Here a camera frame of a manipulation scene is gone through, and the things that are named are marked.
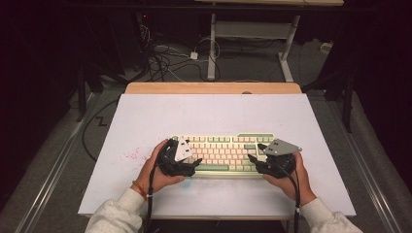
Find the metal desk frame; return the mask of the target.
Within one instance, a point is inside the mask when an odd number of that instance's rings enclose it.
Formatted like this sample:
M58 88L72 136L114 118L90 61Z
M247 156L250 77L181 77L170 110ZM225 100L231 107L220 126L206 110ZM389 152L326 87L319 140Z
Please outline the metal desk frame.
M341 7L344 0L195 0L205 3L207 7L297 7L311 9L312 7L332 8ZM292 73L288 64L288 56L292 41L300 20L300 14L294 14L288 22L263 22L252 19L217 19L216 13L211 13L210 41L208 55L207 80L215 81L218 74L217 59L221 47L218 38L243 38L243 39L280 39L285 40L285 47L277 53L283 77L287 83L292 83Z

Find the person's left hand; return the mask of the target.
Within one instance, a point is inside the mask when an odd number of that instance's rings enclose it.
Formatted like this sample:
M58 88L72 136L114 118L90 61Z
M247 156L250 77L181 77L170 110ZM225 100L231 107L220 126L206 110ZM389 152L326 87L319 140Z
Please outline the person's left hand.
M149 194L149 188L153 188L153 192L157 192L164 187L182 182L183 176L170 177L164 175L159 168L155 168L155 161L162 147L167 143L167 139L161 141L153 150L151 157L148 158L143 165L137 179L132 182L131 188L140 195Z

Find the black metal stand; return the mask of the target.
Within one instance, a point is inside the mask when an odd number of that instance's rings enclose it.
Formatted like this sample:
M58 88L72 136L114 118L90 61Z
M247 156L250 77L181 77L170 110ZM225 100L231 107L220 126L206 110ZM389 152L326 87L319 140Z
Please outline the black metal stand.
M342 123L347 132L351 133L350 117L352 111L353 85L354 79L348 72L336 71L330 75L319 77L316 81L302 87L301 91L306 93L309 90L322 89L325 92L324 97L327 101L342 100Z
M80 122L86 114L86 85L88 85L91 92L101 93L103 91L98 66L93 63L82 62L77 72L77 81L79 103L77 122Z

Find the green and cream keyboard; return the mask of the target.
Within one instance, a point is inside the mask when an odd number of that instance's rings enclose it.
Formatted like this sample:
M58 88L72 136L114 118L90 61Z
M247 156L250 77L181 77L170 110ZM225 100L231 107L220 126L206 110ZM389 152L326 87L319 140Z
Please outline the green and cream keyboard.
M192 156L185 159L192 163L202 159L195 168L195 177L203 178L254 178L256 166L248 155L264 161L266 155L258 144L269 145L272 133L240 133L238 135L183 135L189 142Z

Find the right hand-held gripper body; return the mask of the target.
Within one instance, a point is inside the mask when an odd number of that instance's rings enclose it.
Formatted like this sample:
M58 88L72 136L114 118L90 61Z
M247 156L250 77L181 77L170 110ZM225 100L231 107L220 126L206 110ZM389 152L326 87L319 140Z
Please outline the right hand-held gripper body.
M264 150L266 160L258 165L258 171L276 179L286 178L296 167L293 154L300 151L299 146L275 139Z

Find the person's right hand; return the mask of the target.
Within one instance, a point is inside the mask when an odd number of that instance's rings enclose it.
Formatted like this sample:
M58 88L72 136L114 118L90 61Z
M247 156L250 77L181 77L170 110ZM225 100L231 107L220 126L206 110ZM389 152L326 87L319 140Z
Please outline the person's right hand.
M301 154L295 152L293 156L296 164L295 171L291 174L293 181L289 178L276 179L269 175L263 175L262 177L272 185L279 187L292 200L298 200L300 206L304 206L315 200L317 196L311 189Z

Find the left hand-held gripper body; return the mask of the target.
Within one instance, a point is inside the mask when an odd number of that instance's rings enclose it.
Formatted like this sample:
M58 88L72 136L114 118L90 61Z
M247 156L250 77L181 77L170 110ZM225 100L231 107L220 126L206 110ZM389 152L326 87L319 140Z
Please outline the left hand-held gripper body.
M184 169L193 169L191 163L184 160L191 157L188 141L183 137L170 138L160 150L156 164L166 176L182 176Z

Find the aluminium floor rail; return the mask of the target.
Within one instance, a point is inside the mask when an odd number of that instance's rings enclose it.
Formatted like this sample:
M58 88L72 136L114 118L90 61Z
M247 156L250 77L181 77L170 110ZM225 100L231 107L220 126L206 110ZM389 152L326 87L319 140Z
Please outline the aluminium floor rail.
M99 93L89 94L86 101L86 106L88 107L88 110L86 110L82 119L76 121L74 129L68 135L68 138L66 139L65 144L60 150L56 161L51 167L51 170L46 180L43 182L39 193L37 194L35 200L31 204L26 214L23 216L15 233L33 232L40 216L42 215L44 209L46 208L49 202L49 199L51 198L54 192L54 189L58 181L60 180L60 177L66 167L67 162L71 157L73 147L80 136L80 132L86 127L86 120L90 116L91 111L96 106L99 97Z
M328 107L349 150L348 157L355 166L355 174L349 183L362 185L359 194L354 187L349 190L364 232L407 233L412 216L404 208L410 206L412 196L376 138L361 104L354 101L351 132L343 124L341 104L329 102Z

